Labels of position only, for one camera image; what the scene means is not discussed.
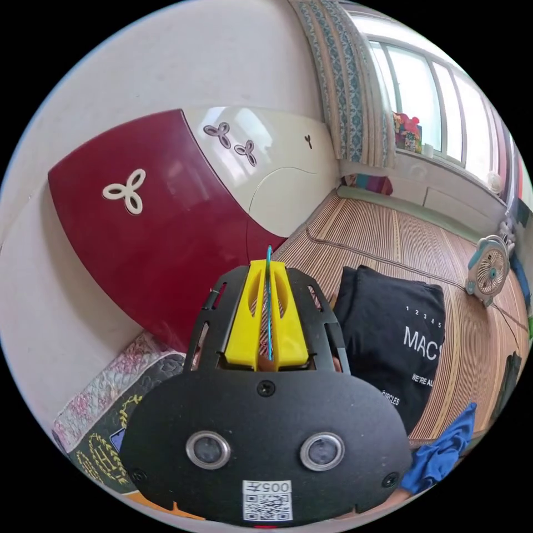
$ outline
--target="blue towel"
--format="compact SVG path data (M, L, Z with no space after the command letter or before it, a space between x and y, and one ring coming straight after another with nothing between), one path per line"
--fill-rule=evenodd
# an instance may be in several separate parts
M471 403L431 446L413 453L413 464L400 486L411 494L429 489L453 469L474 433L477 404Z
M529 283L527 282L526 273L524 272L524 267L520 262L520 259L514 253L510 259L509 263L511 264L512 271L516 274L516 278L522 289L522 294L524 295L524 300L526 301L526 307L528 308L531 304L531 291L529 289Z

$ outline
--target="curtain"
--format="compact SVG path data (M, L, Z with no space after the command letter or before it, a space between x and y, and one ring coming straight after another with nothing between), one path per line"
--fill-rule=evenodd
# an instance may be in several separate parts
M370 44L337 0L288 0L315 59L335 156L393 168L393 114Z

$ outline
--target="bamboo mat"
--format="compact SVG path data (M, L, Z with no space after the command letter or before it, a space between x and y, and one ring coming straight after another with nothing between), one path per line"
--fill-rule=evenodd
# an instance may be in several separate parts
M494 299L501 311L485 309L463 289L474 251L472 243L429 222L333 192L272 257L315 278L329 301L344 266L367 265L388 276L442 286L446 340L412 444L438 438L471 401L477 403L474 432L486 431L507 356L516 350L524 367L527 314L516 276L509 274Z

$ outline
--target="qr code sticker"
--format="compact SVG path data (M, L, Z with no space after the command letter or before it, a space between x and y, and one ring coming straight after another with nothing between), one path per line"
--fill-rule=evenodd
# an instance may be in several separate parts
M243 516L252 522L293 519L290 481L243 481Z

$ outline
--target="white fan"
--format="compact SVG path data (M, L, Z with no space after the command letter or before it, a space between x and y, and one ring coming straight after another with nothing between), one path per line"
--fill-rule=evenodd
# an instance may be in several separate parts
M509 254L501 237L489 235L477 243L476 253L468 263L465 289L488 307L504 287L509 273Z

